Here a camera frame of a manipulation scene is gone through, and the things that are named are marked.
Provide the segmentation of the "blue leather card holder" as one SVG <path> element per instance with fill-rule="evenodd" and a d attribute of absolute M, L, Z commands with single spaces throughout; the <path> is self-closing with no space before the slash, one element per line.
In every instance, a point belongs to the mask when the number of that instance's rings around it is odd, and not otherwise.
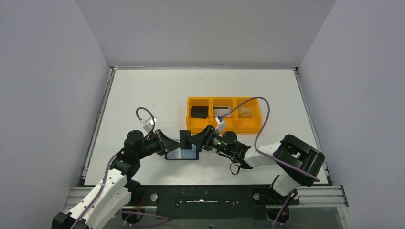
<path fill-rule="evenodd" d="M 166 160 L 198 160 L 201 148 L 192 144 L 191 149 L 176 149 L 165 155 Z"/>

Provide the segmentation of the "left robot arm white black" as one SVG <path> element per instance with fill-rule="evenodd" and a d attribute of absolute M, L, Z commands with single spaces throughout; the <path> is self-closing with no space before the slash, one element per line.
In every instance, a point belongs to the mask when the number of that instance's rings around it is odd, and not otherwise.
<path fill-rule="evenodd" d="M 139 130 L 130 131 L 123 148 L 109 160 L 103 178 L 73 208 L 59 212 L 52 220 L 53 229 L 100 229 L 127 203 L 141 195 L 141 184 L 133 180 L 140 161 L 152 154 L 165 155 L 181 144 L 156 130 L 144 137 Z"/>

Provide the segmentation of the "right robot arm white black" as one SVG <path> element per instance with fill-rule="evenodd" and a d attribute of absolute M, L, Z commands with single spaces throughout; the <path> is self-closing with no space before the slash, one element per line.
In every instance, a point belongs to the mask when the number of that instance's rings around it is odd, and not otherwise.
<path fill-rule="evenodd" d="M 282 140 L 265 146 L 248 146 L 238 141 L 235 132 L 219 134 L 213 126 L 208 125 L 195 135 L 181 130 L 180 142 L 184 149 L 195 145 L 206 151 L 215 150 L 240 169 L 280 166 L 283 171 L 275 179 L 272 189 L 281 196 L 289 195 L 300 186 L 310 187 L 319 182 L 318 173 L 325 161 L 322 152 L 294 135 L 285 135 Z"/>

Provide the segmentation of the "black card in bin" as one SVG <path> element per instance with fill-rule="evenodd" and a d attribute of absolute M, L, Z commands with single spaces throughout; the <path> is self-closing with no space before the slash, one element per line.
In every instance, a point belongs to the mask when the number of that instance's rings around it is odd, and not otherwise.
<path fill-rule="evenodd" d="M 206 119 L 209 116 L 208 106 L 192 106 L 190 109 L 191 118 Z"/>

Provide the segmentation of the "gold card in bin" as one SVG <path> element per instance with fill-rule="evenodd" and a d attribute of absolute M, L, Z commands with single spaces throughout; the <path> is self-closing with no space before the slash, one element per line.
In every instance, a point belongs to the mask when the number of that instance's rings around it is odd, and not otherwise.
<path fill-rule="evenodd" d="M 238 116 L 239 118 L 253 118 L 253 110 L 251 107 L 239 107 Z"/>

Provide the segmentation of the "orange three-compartment bin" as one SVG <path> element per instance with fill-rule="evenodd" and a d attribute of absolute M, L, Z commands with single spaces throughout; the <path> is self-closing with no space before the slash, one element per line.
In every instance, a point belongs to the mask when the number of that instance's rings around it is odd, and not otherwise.
<path fill-rule="evenodd" d="M 257 99 L 248 97 L 189 97 L 186 127 L 196 134 L 206 126 L 218 126 L 217 117 L 224 118 L 224 131 L 257 133 L 262 125 L 262 115 Z"/>

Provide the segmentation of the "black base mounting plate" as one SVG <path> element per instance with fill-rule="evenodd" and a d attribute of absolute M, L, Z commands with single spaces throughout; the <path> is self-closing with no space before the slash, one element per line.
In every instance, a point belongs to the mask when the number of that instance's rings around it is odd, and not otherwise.
<path fill-rule="evenodd" d="M 286 201 L 267 185 L 142 185 L 124 210 L 155 210 L 170 219 L 265 220 Z"/>

